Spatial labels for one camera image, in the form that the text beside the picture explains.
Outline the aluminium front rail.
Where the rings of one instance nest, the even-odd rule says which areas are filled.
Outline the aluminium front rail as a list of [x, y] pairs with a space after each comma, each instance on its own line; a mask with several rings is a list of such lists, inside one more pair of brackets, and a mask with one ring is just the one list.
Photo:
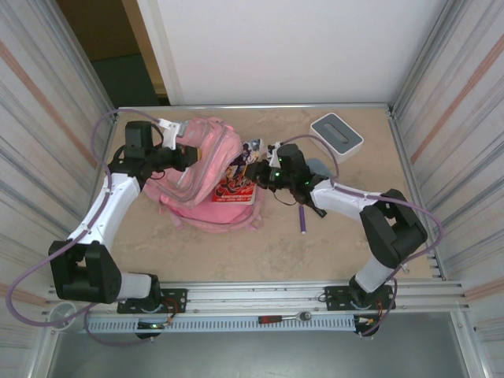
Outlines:
[[[290, 311], [323, 313], [326, 287], [345, 280], [257, 282], [162, 282], [161, 288], [184, 288], [188, 293], [186, 314], [238, 315], [281, 314]], [[400, 280], [395, 299], [397, 313], [445, 313], [467, 311], [469, 303], [457, 281]]]

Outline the white plastic cup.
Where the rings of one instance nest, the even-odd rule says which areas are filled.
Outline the white plastic cup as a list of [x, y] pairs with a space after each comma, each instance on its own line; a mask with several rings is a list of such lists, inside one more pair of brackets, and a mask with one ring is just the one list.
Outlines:
[[50, 311], [48, 321], [52, 323], [52, 328], [58, 331], [72, 330], [77, 326], [73, 316], [76, 312], [77, 306], [74, 303], [61, 302]]

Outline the white grey tissue box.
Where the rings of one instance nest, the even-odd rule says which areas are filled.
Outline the white grey tissue box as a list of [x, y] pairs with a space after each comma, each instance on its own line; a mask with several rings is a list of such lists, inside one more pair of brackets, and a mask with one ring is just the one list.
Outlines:
[[309, 133], [329, 145], [331, 152], [317, 139], [313, 141], [329, 157], [334, 155], [339, 164], [358, 153], [364, 143], [363, 137], [336, 113], [327, 113], [313, 121]]

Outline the red manga comic book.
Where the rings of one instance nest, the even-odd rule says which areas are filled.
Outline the red manga comic book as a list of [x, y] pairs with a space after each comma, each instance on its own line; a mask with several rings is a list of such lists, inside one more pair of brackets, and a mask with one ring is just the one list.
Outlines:
[[264, 153], [265, 144], [262, 139], [244, 142], [240, 155], [230, 163], [224, 177], [215, 187], [212, 202], [252, 205], [255, 201], [255, 184], [245, 177], [245, 170]]

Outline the blue felt pencil case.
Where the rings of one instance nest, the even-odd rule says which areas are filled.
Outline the blue felt pencil case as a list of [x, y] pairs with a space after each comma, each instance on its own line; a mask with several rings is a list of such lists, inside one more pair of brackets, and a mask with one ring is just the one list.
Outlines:
[[312, 174], [317, 174], [320, 176], [326, 176], [330, 178], [332, 176], [330, 168], [320, 159], [311, 157], [306, 160], [306, 164]]

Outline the translucent corrugated side panel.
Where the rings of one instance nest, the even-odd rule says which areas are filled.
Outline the translucent corrugated side panel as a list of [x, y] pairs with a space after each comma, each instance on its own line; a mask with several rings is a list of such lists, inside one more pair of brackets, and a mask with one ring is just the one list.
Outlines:
[[482, 370], [504, 378], [504, 0], [446, 0], [391, 110]]
[[0, 0], [0, 378], [29, 376], [39, 346], [7, 289], [84, 218], [111, 108], [56, 0]]

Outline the pink school backpack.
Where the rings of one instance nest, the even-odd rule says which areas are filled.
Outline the pink school backpack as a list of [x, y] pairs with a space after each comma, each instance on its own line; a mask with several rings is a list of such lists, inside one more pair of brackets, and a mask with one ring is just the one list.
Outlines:
[[255, 184], [252, 205], [212, 202], [215, 187], [230, 163], [240, 155], [244, 141], [225, 120], [196, 117], [189, 120], [178, 142], [201, 150], [199, 161], [183, 172], [166, 169], [146, 182], [143, 193], [172, 218], [178, 229], [186, 222], [206, 232], [261, 227], [265, 191]]

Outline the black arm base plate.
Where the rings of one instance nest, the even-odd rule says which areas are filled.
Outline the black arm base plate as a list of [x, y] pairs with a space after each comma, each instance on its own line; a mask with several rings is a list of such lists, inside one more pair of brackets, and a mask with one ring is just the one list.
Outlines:
[[184, 288], [162, 288], [160, 299], [129, 298], [117, 303], [119, 314], [185, 313], [188, 290]]
[[329, 286], [324, 289], [322, 297], [328, 311], [378, 310], [379, 304], [383, 309], [396, 308], [393, 288], [389, 285], [382, 285], [373, 293], [347, 285]]

